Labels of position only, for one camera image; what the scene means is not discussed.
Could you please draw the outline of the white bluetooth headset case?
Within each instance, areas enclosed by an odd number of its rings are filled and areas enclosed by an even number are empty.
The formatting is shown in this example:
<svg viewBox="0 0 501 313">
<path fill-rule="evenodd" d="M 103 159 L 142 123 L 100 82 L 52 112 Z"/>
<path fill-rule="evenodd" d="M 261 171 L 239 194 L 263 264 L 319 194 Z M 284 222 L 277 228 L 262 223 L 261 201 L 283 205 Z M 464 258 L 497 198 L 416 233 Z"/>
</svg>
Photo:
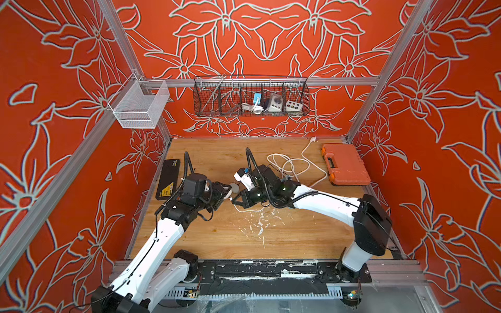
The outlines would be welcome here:
<svg viewBox="0 0 501 313">
<path fill-rule="evenodd" d="M 231 186 L 232 193 L 238 194 L 240 192 L 240 186 L 238 184 L 231 183 L 230 186 Z"/>
</svg>

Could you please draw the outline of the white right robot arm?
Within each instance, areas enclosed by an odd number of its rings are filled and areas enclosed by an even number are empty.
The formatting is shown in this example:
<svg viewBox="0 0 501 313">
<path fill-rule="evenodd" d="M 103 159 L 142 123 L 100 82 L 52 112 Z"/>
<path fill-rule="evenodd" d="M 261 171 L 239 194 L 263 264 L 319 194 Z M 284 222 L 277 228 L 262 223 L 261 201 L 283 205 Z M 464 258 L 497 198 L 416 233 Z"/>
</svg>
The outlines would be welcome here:
<svg viewBox="0 0 501 313">
<path fill-rule="evenodd" d="M 393 223 L 378 200 L 369 194 L 350 198 L 321 192 L 291 179 L 280 179 L 264 165 L 253 170 L 240 168 L 234 178 L 244 186 L 232 200 L 235 206 L 248 209 L 267 202 L 276 209 L 319 213 L 353 228 L 354 241 L 339 260 L 339 273 L 356 275 L 373 256 L 386 253 Z"/>
</svg>

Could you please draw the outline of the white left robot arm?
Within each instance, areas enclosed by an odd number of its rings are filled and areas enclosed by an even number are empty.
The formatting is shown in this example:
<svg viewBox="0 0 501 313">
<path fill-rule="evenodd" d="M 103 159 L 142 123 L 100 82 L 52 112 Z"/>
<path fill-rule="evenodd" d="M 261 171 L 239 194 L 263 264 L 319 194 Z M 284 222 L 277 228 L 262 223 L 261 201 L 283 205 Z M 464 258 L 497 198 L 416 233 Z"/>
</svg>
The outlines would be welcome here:
<svg viewBox="0 0 501 313">
<path fill-rule="evenodd" d="M 232 194 L 230 185 L 191 173 L 170 199 L 159 207 L 161 218 L 146 244 L 125 270 L 91 296 L 92 312 L 152 312 L 175 285 L 198 275 L 198 257 L 186 250 L 175 253 L 160 270 L 164 258 L 189 225 L 206 210 L 214 213 Z"/>
</svg>

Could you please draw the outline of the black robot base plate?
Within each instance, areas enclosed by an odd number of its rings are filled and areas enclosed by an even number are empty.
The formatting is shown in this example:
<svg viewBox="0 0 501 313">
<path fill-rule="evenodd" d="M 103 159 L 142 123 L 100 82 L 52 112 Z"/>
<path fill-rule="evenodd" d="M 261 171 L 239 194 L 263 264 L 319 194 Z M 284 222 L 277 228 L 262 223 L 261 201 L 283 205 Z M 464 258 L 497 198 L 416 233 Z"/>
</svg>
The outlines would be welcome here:
<svg viewBox="0 0 501 313">
<path fill-rule="evenodd" d="M 202 260 L 192 282 L 182 282 L 168 297 L 330 297 L 372 283 L 364 265 L 358 274 L 338 271 L 336 260 Z"/>
</svg>

